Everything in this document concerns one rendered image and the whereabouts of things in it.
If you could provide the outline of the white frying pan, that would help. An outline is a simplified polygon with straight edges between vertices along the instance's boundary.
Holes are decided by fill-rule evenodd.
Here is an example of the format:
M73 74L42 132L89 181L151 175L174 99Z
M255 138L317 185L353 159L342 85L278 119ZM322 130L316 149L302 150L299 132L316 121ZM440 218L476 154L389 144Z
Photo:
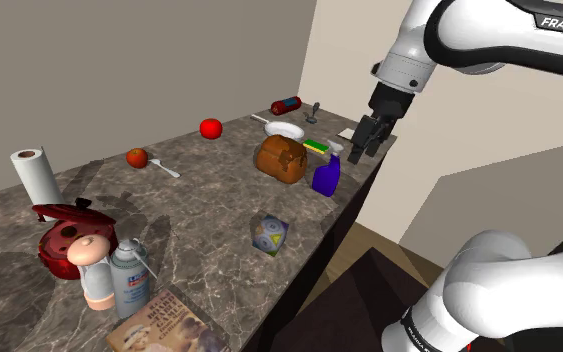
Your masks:
M305 135L302 128L292 123L269 121L255 114L251 114L250 117L263 124L263 130L267 136L280 135L300 142Z

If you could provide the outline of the book with photo cover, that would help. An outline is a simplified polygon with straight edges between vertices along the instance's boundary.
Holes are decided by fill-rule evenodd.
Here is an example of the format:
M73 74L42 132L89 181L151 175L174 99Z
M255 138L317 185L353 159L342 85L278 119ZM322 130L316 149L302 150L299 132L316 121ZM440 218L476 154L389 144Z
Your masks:
M113 352L232 352L170 290L162 290L106 337Z

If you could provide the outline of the white paper towel roll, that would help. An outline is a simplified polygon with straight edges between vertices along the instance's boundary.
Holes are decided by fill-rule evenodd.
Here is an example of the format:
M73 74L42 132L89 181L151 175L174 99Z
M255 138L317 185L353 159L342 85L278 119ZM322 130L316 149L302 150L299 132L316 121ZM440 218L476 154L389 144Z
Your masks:
M65 203L43 148L16 151L10 160L33 205Z

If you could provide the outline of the red pot with lid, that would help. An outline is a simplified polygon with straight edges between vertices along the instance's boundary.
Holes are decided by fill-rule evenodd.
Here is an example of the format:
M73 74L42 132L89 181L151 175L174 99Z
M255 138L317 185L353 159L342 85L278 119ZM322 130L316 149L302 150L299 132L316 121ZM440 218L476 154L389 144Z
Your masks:
M67 251L76 239L91 234L103 236L110 242L110 254L118 246L114 227L116 221L91 209L91 204L89 199L77 198L73 205L46 204L32 207L40 222L45 222L47 218L56 219L53 227L39 241L37 256L59 279L80 279L77 267L67 259Z

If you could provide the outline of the grey spray can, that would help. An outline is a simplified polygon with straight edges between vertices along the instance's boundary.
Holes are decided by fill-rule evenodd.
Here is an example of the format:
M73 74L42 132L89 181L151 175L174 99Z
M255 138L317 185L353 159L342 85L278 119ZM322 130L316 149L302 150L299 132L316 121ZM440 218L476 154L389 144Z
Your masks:
M148 251L136 238L121 241L109 259L117 315L125 319L150 301Z

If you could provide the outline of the white spoon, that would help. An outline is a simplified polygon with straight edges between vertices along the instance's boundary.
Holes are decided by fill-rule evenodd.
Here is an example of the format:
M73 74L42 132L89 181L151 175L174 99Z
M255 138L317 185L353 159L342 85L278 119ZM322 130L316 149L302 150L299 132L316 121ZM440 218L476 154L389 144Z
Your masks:
M162 164L161 160L159 160L159 159L155 159L155 158L154 158L154 159L150 159L149 162L152 163L152 164L154 164L154 165L157 165L158 167L160 167L162 170L166 171L168 174L170 174L170 175L171 175L172 177L174 177L174 178L179 178L179 177L181 177L181 174L180 174L180 173L178 173L178 172L176 172L176 171L174 171L174 170L172 170L172 169L170 169L170 168L168 168L168 167L165 167L165 166Z

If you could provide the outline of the blue spray bottle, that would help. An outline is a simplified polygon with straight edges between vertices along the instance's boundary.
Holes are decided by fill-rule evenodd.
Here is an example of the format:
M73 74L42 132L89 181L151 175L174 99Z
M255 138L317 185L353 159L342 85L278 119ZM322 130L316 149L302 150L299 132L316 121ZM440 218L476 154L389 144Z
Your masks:
M331 197L340 179L340 153L343 151L344 147L331 140L328 140L327 143L331 150L330 159L327 165L315 169L312 189L323 196Z

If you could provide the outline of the brown bread loaf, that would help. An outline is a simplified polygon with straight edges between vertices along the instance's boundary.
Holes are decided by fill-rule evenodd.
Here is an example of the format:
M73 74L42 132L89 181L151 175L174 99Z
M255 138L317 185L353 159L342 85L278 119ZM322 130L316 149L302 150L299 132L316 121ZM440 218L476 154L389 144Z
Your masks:
M261 172L285 184L294 184L305 176L307 150L282 135L267 137L256 155L255 165Z

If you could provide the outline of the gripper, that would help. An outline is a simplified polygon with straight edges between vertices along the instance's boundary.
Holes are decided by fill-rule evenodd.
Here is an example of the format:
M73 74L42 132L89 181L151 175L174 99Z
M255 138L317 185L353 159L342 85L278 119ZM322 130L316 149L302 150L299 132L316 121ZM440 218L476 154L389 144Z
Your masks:
M363 153L373 157L389 138L396 122L405 116L414 97L414 93L378 83L368 102L373 112L371 116L364 115L355 129L348 161L357 164Z

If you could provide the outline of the patterned polyhedron toy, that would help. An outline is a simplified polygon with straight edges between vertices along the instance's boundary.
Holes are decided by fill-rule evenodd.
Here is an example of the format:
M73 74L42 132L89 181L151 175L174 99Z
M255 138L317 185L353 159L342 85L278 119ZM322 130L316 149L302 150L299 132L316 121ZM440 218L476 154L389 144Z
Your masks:
M255 227L252 245L270 256L275 256L284 244L288 229L286 222L266 215Z

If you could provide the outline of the red apple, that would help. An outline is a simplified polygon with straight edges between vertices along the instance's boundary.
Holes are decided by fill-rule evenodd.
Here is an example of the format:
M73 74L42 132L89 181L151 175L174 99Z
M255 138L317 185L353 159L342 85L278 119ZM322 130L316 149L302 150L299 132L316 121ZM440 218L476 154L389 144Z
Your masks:
M148 164L148 153L142 148L133 148L126 153L126 162L136 169L145 168Z

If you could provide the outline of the red tomato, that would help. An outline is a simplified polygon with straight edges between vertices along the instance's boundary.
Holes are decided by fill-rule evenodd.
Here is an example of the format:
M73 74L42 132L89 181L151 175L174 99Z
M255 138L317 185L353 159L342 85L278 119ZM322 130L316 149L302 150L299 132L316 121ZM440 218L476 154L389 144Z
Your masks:
M207 118L200 123L199 132L202 137L214 140L222 135L223 125L215 118Z

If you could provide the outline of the yellow green sponge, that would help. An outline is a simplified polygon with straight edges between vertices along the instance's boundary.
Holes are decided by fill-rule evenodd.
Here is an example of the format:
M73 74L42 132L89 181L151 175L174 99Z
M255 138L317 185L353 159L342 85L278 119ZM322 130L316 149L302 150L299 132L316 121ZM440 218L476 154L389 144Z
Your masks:
M312 139L306 139L306 140L304 140L303 143L302 143L302 145L303 145L305 148L310 149L310 150L312 150L312 151L314 151L314 152L317 152L317 153L319 153L319 154L325 154L325 153L328 151L328 149L329 149L329 146L328 146L328 145L321 144L321 143L316 142L316 141L314 141L314 140L312 140Z

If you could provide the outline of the pale pink pepper mill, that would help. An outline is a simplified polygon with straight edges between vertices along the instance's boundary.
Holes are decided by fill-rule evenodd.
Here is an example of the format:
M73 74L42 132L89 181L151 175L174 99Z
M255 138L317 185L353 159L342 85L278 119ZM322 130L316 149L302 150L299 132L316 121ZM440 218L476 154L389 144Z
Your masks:
M114 287L108 261L110 242L101 235L85 235L75 240L67 259L80 273L80 282L88 306L95 311L115 305Z

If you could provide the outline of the red blue cylinder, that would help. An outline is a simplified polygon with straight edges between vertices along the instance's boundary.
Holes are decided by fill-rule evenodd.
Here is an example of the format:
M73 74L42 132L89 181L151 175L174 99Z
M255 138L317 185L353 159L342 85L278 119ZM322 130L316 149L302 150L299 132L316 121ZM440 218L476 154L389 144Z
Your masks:
M270 111L275 116L297 110L301 107L302 100L298 96L275 101L270 106Z

